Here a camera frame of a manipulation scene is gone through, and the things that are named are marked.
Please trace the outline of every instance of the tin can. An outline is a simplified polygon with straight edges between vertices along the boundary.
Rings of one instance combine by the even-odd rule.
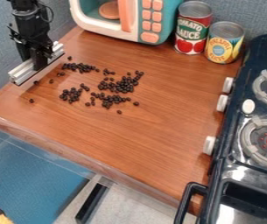
[[[202,53],[211,19],[212,10],[207,3],[200,1],[182,3],[179,6],[175,49],[179,53]]]
[[[232,22],[212,24],[205,49],[206,57],[219,64],[235,61],[244,40],[244,29]]]

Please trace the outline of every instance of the wooden board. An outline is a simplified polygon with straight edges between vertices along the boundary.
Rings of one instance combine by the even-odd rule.
[[[0,128],[116,181],[136,189],[140,184],[138,190],[157,191],[174,203],[188,182],[207,183],[210,157],[202,153],[202,145],[220,127],[222,115],[215,112],[216,103],[225,78],[236,75],[240,62],[218,65],[202,54],[176,53],[171,41],[142,45],[78,27],[62,42],[67,54],[39,86],[24,92],[8,84],[0,90]],[[127,94],[140,106],[126,102],[107,110],[97,101],[95,107],[85,107],[90,93],[99,92],[97,84],[104,76],[66,71],[57,77],[69,55],[73,62],[116,71],[116,79],[143,71],[140,85]],[[59,99],[63,89],[82,82],[91,91],[80,101],[69,105]]]

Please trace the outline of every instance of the white knob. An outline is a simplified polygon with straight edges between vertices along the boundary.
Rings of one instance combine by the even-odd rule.
[[[234,83],[234,78],[227,77],[225,82],[223,83],[222,92],[229,94],[232,90],[233,83]]]
[[[254,112],[255,107],[256,104],[251,99],[247,99],[246,101],[243,102],[242,111],[244,114],[249,115]]]
[[[217,102],[216,110],[219,112],[223,112],[227,107],[227,103],[228,103],[228,96],[221,94]]]
[[[209,156],[212,155],[214,145],[215,145],[216,137],[214,136],[207,136],[206,141],[204,143],[203,152]]]

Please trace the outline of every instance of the gray wall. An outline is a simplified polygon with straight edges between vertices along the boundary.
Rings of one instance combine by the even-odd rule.
[[[246,39],[267,33],[267,0],[201,0],[211,5],[214,22],[232,21],[246,30]]]
[[[246,38],[267,33],[267,0],[202,0],[214,10],[214,21],[228,20],[246,28]],[[51,24],[50,37],[57,40],[73,26],[67,0],[44,1],[53,8],[55,19]],[[7,72],[21,60],[14,43],[8,38],[6,25],[11,21],[10,3],[0,0],[0,87],[8,81]]]
[[[54,11],[50,38],[58,40],[75,26],[70,15],[68,0],[44,0],[43,2]],[[22,62],[14,42],[9,38],[9,29],[6,27],[11,20],[11,3],[0,0],[0,87],[8,81],[7,72]]]

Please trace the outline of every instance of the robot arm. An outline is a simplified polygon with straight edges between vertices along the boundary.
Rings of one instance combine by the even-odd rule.
[[[11,39],[16,42],[23,63],[9,71],[11,82],[20,86],[64,54],[63,45],[48,37],[53,11],[39,0],[8,0],[13,22]]]
[[[53,11],[37,0],[9,0],[15,20],[10,23],[11,39],[17,44],[23,61],[32,59],[38,71],[48,65],[53,54],[53,42],[48,37]],[[51,11],[48,18],[47,8]]]

